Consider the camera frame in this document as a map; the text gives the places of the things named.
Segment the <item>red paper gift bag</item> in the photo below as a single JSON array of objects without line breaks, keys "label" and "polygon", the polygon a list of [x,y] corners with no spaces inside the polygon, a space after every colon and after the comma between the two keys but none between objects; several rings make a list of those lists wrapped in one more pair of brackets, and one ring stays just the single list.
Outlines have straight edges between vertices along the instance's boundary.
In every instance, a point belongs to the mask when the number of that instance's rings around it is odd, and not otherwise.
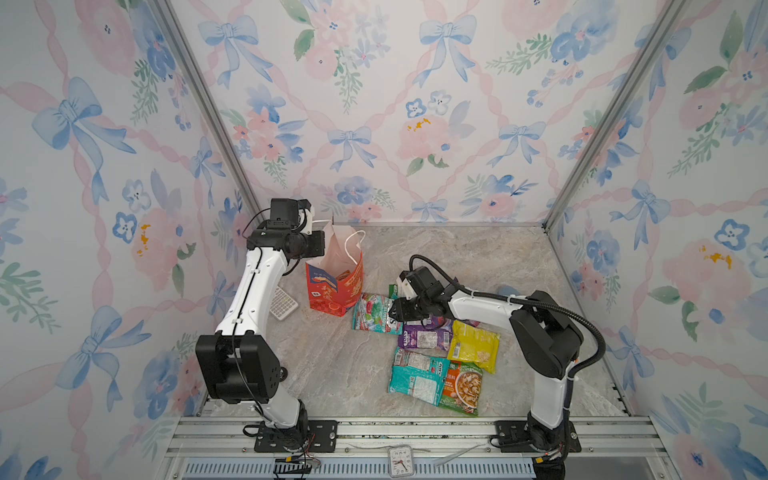
[{"label": "red paper gift bag", "polygon": [[363,230],[327,223],[323,256],[306,262],[306,286],[311,309],[343,317],[360,300],[364,282]]}]

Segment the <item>Fox's mint blossom candy bag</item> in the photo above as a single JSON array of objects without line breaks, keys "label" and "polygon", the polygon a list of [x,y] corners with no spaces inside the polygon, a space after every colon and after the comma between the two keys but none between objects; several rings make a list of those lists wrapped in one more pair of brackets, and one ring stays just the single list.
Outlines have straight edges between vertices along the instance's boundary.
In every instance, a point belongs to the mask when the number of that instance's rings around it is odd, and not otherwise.
[{"label": "Fox's mint blossom candy bag", "polygon": [[393,319],[390,309],[394,300],[380,294],[363,293],[354,307],[352,329],[401,335],[403,324]]}]

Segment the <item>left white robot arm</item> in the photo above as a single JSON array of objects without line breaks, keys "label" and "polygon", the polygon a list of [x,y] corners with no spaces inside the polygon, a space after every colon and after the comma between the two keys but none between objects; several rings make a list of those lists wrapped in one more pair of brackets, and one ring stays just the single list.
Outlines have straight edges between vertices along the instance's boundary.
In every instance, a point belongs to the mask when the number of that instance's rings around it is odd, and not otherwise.
[{"label": "left white robot arm", "polygon": [[289,263],[321,257],[325,246],[321,230],[256,231],[232,303],[195,346],[208,395],[228,404],[253,402],[270,428],[296,427],[303,409],[281,385],[282,366],[267,342],[270,306]]}]

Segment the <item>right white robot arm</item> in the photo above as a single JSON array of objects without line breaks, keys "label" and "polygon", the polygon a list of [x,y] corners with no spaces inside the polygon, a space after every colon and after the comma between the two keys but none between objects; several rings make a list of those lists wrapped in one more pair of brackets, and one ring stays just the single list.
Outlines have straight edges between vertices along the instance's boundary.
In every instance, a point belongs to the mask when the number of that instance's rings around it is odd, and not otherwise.
[{"label": "right white robot arm", "polygon": [[528,366],[534,371],[533,402],[526,420],[527,443],[539,452],[566,453],[572,439],[570,407],[583,335],[548,294],[532,297],[456,292],[447,298],[418,295],[399,298],[389,310],[401,323],[429,316],[452,320],[485,320],[514,333]]}]

